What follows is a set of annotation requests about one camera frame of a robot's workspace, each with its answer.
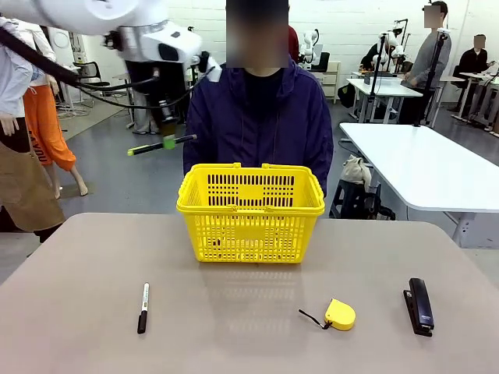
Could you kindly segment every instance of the plastic shopping basket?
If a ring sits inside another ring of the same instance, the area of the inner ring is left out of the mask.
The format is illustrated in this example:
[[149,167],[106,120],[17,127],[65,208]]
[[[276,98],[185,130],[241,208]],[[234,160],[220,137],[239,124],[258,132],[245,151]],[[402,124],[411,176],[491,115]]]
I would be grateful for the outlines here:
[[301,263],[324,195],[309,168],[198,164],[177,210],[203,262]]

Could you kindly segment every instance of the black stapler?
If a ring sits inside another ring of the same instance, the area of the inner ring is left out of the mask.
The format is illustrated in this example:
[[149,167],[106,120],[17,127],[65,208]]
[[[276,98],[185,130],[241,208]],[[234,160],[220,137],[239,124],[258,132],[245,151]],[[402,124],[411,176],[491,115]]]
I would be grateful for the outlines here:
[[404,290],[404,299],[411,317],[412,329],[417,335],[431,337],[434,329],[434,317],[424,280],[411,278],[410,291]]

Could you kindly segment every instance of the orange pants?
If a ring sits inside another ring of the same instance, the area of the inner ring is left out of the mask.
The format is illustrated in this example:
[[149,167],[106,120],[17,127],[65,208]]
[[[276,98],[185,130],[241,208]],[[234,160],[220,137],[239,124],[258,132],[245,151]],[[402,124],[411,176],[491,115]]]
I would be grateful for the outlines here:
[[71,170],[76,163],[76,157],[62,136],[50,86],[28,89],[24,94],[24,111],[31,144],[40,163],[51,165],[52,161],[55,161],[61,169]]

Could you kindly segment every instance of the white bag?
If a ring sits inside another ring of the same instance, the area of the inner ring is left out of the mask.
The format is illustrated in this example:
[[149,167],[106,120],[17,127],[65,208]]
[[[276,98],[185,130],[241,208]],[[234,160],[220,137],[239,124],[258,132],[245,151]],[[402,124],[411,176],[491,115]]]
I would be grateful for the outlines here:
[[340,179],[345,182],[364,185],[366,192],[369,192],[371,184],[371,172],[360,157],[350,155],[350,158],[343,164],[343,171]]

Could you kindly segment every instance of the pole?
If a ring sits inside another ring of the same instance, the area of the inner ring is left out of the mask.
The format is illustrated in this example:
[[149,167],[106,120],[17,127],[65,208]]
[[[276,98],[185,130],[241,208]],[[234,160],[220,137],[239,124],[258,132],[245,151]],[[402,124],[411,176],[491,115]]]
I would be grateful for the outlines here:
[[[438,41],[437,41],[437,50],[435,51],[433,60],[431,62],[431,68],[430,68],[430,72],[428,73],[428,80],[426,81],[426,85],[424,87],[423,97],[427,97],[427,95],[430,94],[431,83],[433,82],[434,77],[435,77],[435,69],[437,68],[438,59],[440,57],[440,53],[442,51],[442,47],[444,46],[444,42],[448,39],[448,36],[446,34],[444,34],[444,33],[438,33],[437,38],[438,38]],[[421,107],[419,109],[419,114],[418,114],[417,121],[416,121],[415,124],[413,124],[415,127],[419,127],[420,126],[419,123],[423,119],[424,111],[425,110],[426,110],[426,108],[423,108],[423,107]]]
[[369,102],[370,103],[374,102],[374,98],[376,97],[374,90],[376,88],[377,76],[380,73],[381,54],[383,53],[383,50],[384,50],[383,48],[384,48],[384,42],[386,40],[386,37],[387,37],[387,34],[383,34],[380,38],[381,48],[378,51],[378,55],[377,55],[376,69],[374,70],[374,76],[373,76],[373,88],[371,89],[371,94],[369,95]]

